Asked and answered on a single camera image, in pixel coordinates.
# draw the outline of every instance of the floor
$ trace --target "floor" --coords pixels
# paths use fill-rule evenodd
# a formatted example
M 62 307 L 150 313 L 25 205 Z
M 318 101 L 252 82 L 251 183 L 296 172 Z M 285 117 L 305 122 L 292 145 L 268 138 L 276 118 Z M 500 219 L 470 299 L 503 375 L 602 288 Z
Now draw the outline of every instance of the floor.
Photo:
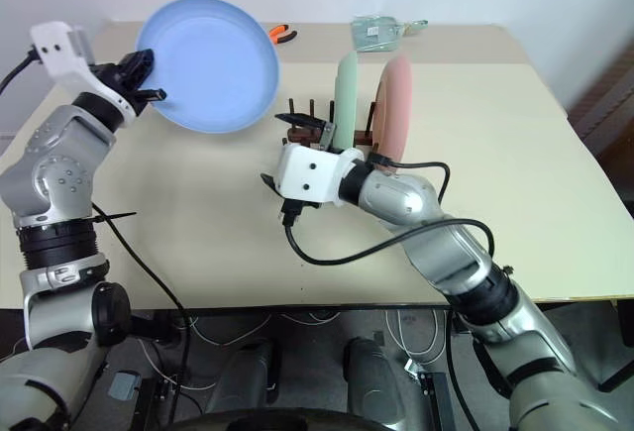
M 616 312 L 609 302 L 572 304 L 553 309 L 547 314 L 571 344 L 580 364 L 581 374 L 591 383 L 606 379 L 634 357 L 634 350 L 622 345 Z M 408 350 L 419 351 L 427 348 L 433 338 L 433 313 L 428 309 L 403 310 L 400 315 L 402 333 Z M 302 322 L 314 322 L 306 313 L 293 314 L 290 317 Z M 266 315 L 254 314 L 206 317 L 200 318 L 197 326 L 208 338 L 216 342 L 228 342 L 263 323 L 266 318 Z M 444 313 L 437 312 L 437 318 L 437 343 L 421 360 L 433 358 L 442 348 Z M 390 311 L 389 319 L 398 337 L 397 312 Z M 0 346 L 0 352 L 4 356 L 11 352 L 14 342 L 21 337 L 21 316 L 16 311 L 0 311 L 0 324 L 4 331 L 3 337 L 7 339 L 3 340 Z M 281 386 L 275 406 L 321 407 L 345 411 L 347 389 L 342 375 L 343 349 L 351 338 L 357 336 L 384 341 L 383 350 L 393 365 L 405 402 L 408 429 L 432 429 L 429 427 L 427 401 L 422 399 L 418 385 L 403 371 L 402 365 L 406 356 L 390 338 L 385 326 L 385 314 L 381 310 L 342 312 L 329 323 L 310 326 L 298 324 L 280 315 L 272 316 L 265 326 L 250 338 L 275 337 L 282 345 Z M 194 336 L 188 383 L 205 385 L 213 382 L 231 353 L 247 341 L 239 341 L 230 347 L 217 347 Z M 453 351 L 458 380 L 479 427 L 491 431 L 507 430 L 508 402 L 498 396 L 486 382 L 473 352 L 471 338 L 468 335 L 456 336 L 453 340 Z M 160 352 L 167 367 L 170 363 L 177 363 L 178 350 L 161 349 Z M 128 429 L 134 411 L 134 400 L 118 401 L 108 396 L 107 391 L 113 376 L 119 370 L 134 370 L 143 377 L 149 377 L 153 371 L 142 353 L 141 346 L 134 339 L 128 339 L 115 347 L 108 362 L 109 368 L 98 381 L 75 429 Z M 426 368 L 430 371 L 445 372 L 445 357 L 442 356 Z M 189 394 L 203 407 L 210 396 L 209 391 L 190 391 Z M 625 427 L 634 429 L 634 378 L 604 397 Z M 453 403 L 457 429 L 469 429 L 455 398 Z M 160 422 L 165 420 L 166 409 L 165 403 L 159 410 Z M 193 403 L 187 399 L 180 401 L 177 419 L 197 414 Z

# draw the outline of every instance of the wire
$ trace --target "wire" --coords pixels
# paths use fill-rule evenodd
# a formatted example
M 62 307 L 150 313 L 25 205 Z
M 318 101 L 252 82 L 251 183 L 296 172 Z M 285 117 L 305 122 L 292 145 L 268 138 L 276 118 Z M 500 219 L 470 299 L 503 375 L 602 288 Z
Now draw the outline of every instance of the wire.
M 0 94 L 2 94 L 2 92 L 7 88 L 9 83 L 13 81 L 13 79 L 18 74 L 20 74 L 24 70 L 25 67 L 27 67 L 29 64 L 31 64 L 31 62 L 35 61 L 36 59 L 40 59 L 38 52 L 36 51 L 35 48 L 30 49 L 29 52 L 27 53 L 27 57 L 25 57 L 22 61 L 20 61 L 20 64 L 18 64 L 16 67 L 11 69 L 9 74 L 7 74 L 2 81 L 0 81 Z
M 166 374 L 164 374 L 159 369 L 159 367 L 157 367 L 157 365 L 153 362 L 152 357 L 150 357 L 150 354 L 148 353 L 148 349 L 146 349 L 146 344 L 143 343 L 143 340 L 137 339 L 137 342 L 139 342 L 139 345 L 141 345 L 141 348 L 143 349 L 143 354 L 146 356 L 146 359 L 148 360 L 148 363 L 154 369 L 154 371 L 157 372 L 161 377 L 163 377 L 164 379 L 169 381 L 171 384 L 179 386 L 182 389 L 188 389 L 189 391 L 206 391 L 207 389 L 211 389 L 211 388 L 213 388 L 216 385 L 215 382 L 213 382 L 211 384 L 207 384 L 205 386 L 185 386 L 184 384 L 177 384 L 174 379 L 172 379 L 172 378 L 168 377 Z
M 174 325 L 174 327 L 176 327 L 176 329 L 178 329 L 178 330 L 185 330 L 185 329 L 188 329 L 188 328 L 193 327 L 194 325 L 196 325 L 196 322 L 198 322 L 198 319 L 199 319 L 199 318 L 200 318 L 200 317 L 195 317 L 195 318 L 194 318 L 194 319 L 193 319 L 193 320 L 189 323 L 189 325 L 188 325 L 187 327 L 178 327 L 178 326 L 175 326 L 175 325 Z
M 406 231 L 405 233 L 401 233 L 400 235 L 390 238 L 389 240 L 383 241 L 382 243 L 372 246 L 371 248 L 367 248 L 366 250 L 363 250 L 359 253 L 347 256 L 345 258 L 339 258 L 337 260 L 316 260 L 314 258 L 311 258 L 306 253 L 304 253 L 295 242 L 295 238 L 293 238 L 293 234 L 292 234 L 290 226 L 284 226 L 284 233 L 286 233 L 286 239 L 288 240 L 288 244 L 290 245 L 290 248 L 295 252 L 297 256 L 299 256 L 306 263 L 310 263 L 311 265 L 317 265 L 317 266 L 338 266 L 338 265 L 345 265 L 347 263 L 351 263 L 352 261 L 360 260 L 361 258 L 365 258 L 366 256 L 369 256 L 369 255 L 373 255 L 374 253 L 378 253 L 379 251 L 384 250 L 385 248 L 388 248 L 402 241 L 408 240 L 409 238 L 412 238 L 414 236 L 430 232 L 437 228 L 443 228 L 443 227 L 454 226 L 454 225 L 471 225 L 483 230 L 484 233 L 486 234 L 486 239 L 488 240 L 488 254 L 491 257 L 493 257 L 493 253 L 495 251 L 495 242 L 493 239 L 493 233 L 491 232 L 490 228 L 488 228 L 488 226 L 486 226 L 481 221 L 471 220 L 468 218 L 450 218 L 447 220 L 439 220 L 434 223 L 428 223 L 426 225 L 419 226 L 417 228 L 413 228 L 409 231 Z
M 387 332 L 389 332 L 389 335 L 391 335 L 392 340 L 396 343 L 398 348 L 404 352 L 405 349 L 403 349 L 403 346 L 400 345 L 400 342 L 398 342 L 398 339 L 396 338 L 396 336 L 394 335 L 394 332 L 392 331 L 391 325 L 389 325 L 389 316 L 387 315 L 386 310 L 385 310 L 385 325 L 387 326 Z
M 436 354 L 436 356 L 433 359 L 430 360 L 416 360 L 416 362 L 418 362 L 420 365 L 431 365 L 434 362 L 436 362 L 438 359 L 440 359 L 443 354 L 445 353 L 446 350 L 446 345 L 445 345 L 445 341 L 443 340 L 443 346 L 441 347 L 440 351 L 438 352 L 438 354 Z
M 246 339 L 250 335 L 253 335 L 256 332 L 258 332 L 264 325 L 268 323 L 268 321 L 270 320 L 270 317 L 271 315 L 269 315 L 262 324 L 251 329 L 249 332 L 241 335 L 238 338 L 230 340 L 229 342 L 224 342 L 224 343 L 216 342 L 215 340 L 212 340 L 209 337 L 206 337 L 202 332 L 200 332 L 200 330 L 198 330 L 198 327 L 196 327 L 196 324 L 192 324 L 191 328 L 193 329 L 193 331 L 198 337 L 200 337 L 203 341 L 207 342 L 208 344 L 215 345 L 216 347 L 229 347 L 230 345 L 234 345 L 235 343 L 240 342 L 241 340 Z
M 295 322 L 296 324 L 300 324 L 300 325 L 311 325 L 311 326 L 314 326 L 314 325 L 325 325 L 325 324 L 327 324 L 327 323 L 329 323 L 329 322 L 332 322 L 332 321 L 333 321 L 333 320 L 335 320 L 337 317 L 339 317 L 339 314 L 340 314 L 340 312 L 337 312 L 335 315 L 333 315 L 332 317 L 330 317 L 330 318 L 328 318 L 328 319 L 318 319 L 318 318 L 316 318 L 316 317 L 312 317 L 312 314 L 310 314 L 310 315 L 311 315 L 311 317 L 312 317 L 313 319 L 315 319 L 317 322 L 304 322 L 303 320 L 296 319 L 295 317 L 292 317 L 292 316 L 290 316 L 290 315 L 288 315 L 288 314 L 281 314 L 281 316 L 282 316 L 284 319 L 286 319 L 286 320 L 290 320 L 291 322 Z
M 454 370 L 454 357 L 452 355 L 452 318 L 454 317 L 454 311 L 450 309 L 447 313 L 447 322 L 445 323 L 445 344 L 447 348 L 447 369 L 449 371 L 449 378 L 452 381 L 452 386 L 454 387 L 454 392 L 456 393 L 456 398 L 458 399 L 458 403 L 460 407 L 463 409 L 465 416 L 467 416 L 467 421 L 472 426 L 474 431 L 479 431 L 479 427 L 477 426 L 476 420 L 472 415 L 471 410 L 467 406 L 467 402 L 465 401 L 465 397 L 463 396 L 463 392 L 460 390 L 460 385 L 458 384 L 458 380 L 456 379 L 456 370 Z
M 393 166 L 395 168 L 428 168 L 430 166 L 437 166 L 445 171 L 445 178 L 443 179 L 443 184 L 440 187 L 440 192 L 438 193 L 438 204 L 442 203 L 443 197 L 445 196 L 445 192 L 447 191 L 447 186 L 449 185 L 449 177 L 451 176 L 451 171 L 449 166 L 444 162 L 420 162 L 420 163 L 400 163 L 389 161 L 387 163 L 389 166 Z
M 402 345 L 403 351 L 411 358 L 412 355 L 425 355 L 429 354 L 434 346 L 436 345 L 436 339 L 438 339 L 438 317 L 436 316 L 436 311 L 432 310 L 432 315 L 434 316 L 434 336 L 432 337 L 432 341 L 427 346 L 425 350 L 421 350 L 420 352 L 411 352 L 407 349 L 405 345 L 405 339 L 403 338 L 403 327 L 400 318 L 400 310 L 396 311 L 396 317 L 398 318 L 398 336 L 400 337 L 400 343 Z
M 183 324 L 188 324 L 190 322 L 189 314 L 187 313 L 185 308 L 182 306 L 182 304 L 178 300 L 178 297 L 176 297 L 176 295 L 160 279 L 160 277 L 158 277 L 155 274 L 155 272 L 151 270 L 150 267 L 144 263 L 144 261 L 139 257 L 139 255 L 137 255 L 135 250 L 133 250 L 132 247 L 128 244 L 126 239 L 119 232 L 119 229 L 115 226 L 115 224 L 108 217 L 108 215 L 101 208 L 99 208 L 95 203 L 92 203 L 92 208 L 103 217 L 105 222 L 108 224 L 112 232 L 115 234 L 115 236 L 117 237 L 117 239 L 119 240 L 123 248 L 128 252 L 128 254 L 132 257 L 132 259 L 135 260 L 135 262 L 137 262 L 137 264 L 141 267 L 141 269 L 144 270 L 146 274 L 149 275 L 156 284 L 158 284 L 158 286 L 163 290 L 163 292 L 167 294 L 169 299 L 171 299 L 171 301 L 174 303 L 174 305 L 178 309 L 178 312 L 180 312 Z M 187 369 L 187 359 L 189 357 L 190 345 L 191 345 L 191 331 L 189 330 L 189 328 L 187 328 L 185 330 L 185 344 L 183 346 L 182 355 L 180 357 L 180 367 L 178 369 L 178 374 L 176 375 L 176 382 L 174 383 L 176 385 L 176 391 L 174 392 L 174 398 L 171 402 L 171 408 L 169 410 L 169 417 L 167 419 L 168 424 L 172 424 L 174 422 L 174 416 L 176 415 L 176 406 L 178 404 L 178 397 L 180 396 L 180 386 L 182 384 L 182 379 Z
M 330 317 L 327 317 L 325 319 L 321 319 L 321 318 L 317 317 L 315 314 L 313 314 L 312 312 L 308 312 L 308 315 L 310 316 L 311 319 L 316 320 L 317 322 L 324 322 L 324 323 L 330 322 L 334 318 L 338 317 L 339 314 L 341 314 L 341 312 L 335 312 Z
M 18 350 L 18 346 L 24 342 L 24 337 L 22 337 L 21 339 L 18 339 L 16 341 L 15 344 L 13 344 L 13 349 L 11 350 L 11 353 L 9 355 L 5 355 L 4 357 L 2 357 L 0 359 L 0 363 L 4 362 L 5 360 L 9 360 L 11 357 L 13 357 L 14 355 L 16 355 L 16 350 Z
M 157 344 L 155 344 L 151 340 L 148 340 L 148 343 L 152 346 L 152 349 L 155 351 L 155 354 L 157 355 L 158 367 L 161 370 L 165 370 L 165 362 L 162 360 L 162 356 L 160 355 L 159 347 L 157 347 Z
M 200 403 L 198 401 L 196 401 L 196 398 L 194 398 L 193 396 L 188 395 L 187 393 L 183 393 L 181 392 L 180 395 L 183 398 L 187 398 L 189 401 L 191 401 L 192 403 L 194 403 L 194 405 L 196 406 L 196 408 L 198 408 L 198 412 L 200 413 L 200 415 L 202 416 L 203 414 L 205 414 L 202 410 L 202 407 L 200 406 Z

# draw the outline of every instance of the white table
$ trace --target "white table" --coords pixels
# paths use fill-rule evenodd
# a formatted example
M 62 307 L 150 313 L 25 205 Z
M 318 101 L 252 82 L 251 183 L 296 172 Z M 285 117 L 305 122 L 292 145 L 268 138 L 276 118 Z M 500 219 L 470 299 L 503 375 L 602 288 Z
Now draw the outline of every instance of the white table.
M 134 48 L 141 24 L 113 24 L 95 41 L 99 61 Z M 344 25 L 300 25 L 282 61 L 277 100 L 252 128 L 229 135 L 182 129 L 148 108 L 95 176 L 93 198 L 188 307 L 274 304 L 440 304 L 444 299 L 398 247 L 320 268 L 288 248 L 280 200 L 261 179 L 273 172 L 287 125 L 272 115 L 316 101 L 327 116 L 338 59 L 350 49 Z M 634 295 L 634 222 L 568 124 L 517 43 L 498 27 L 430 27 L 405 40 L 413 63 L 413 119 L 404 162 L 444 161 L 444 201 L 454 216 L 487 223 L 496 261 L 537 300 Z M 389 54 L 361 56 L 359 126 Z M 54 88 L 0 158 L 15 162 L 33 130 L 71 99 Z M 439 184 L 440 172 L 420 171 Z M 171 307 L 108 228 L 98 244 L 136 308 Z M 352 206 L 305 210 L 295 234 L 312 256 L 335 258 L 389 237 Z M 0 207 L 0 306 L 21 307 L 24 268 L 8 209 Z

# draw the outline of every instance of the blue plate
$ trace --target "blue plate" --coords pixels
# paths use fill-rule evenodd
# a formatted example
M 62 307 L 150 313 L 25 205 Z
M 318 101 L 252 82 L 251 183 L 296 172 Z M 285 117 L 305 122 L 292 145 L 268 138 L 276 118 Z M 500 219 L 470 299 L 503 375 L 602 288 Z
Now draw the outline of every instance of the blue plate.
M 167 119 L 206 133 L 254 124 L 275 98 L 279 62 L 268 33 L 221 0 L 176 0 L 154 13 L 137 39 L 155 67 L 144 88 L 162 88 L 153 106 Z

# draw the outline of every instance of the pliers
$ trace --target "pliers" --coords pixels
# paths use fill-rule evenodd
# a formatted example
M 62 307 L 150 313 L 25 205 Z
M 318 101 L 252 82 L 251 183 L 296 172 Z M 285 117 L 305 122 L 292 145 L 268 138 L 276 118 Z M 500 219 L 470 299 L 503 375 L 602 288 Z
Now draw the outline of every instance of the pliers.
M 285 33 L 288 29 L 288 25 L 277 25 L 275 28 L 271 28 L 268 31 L 268 37 L 274 45 L 290 42 L 297 36 L 297 31 L 293 30 L 290 33 Z

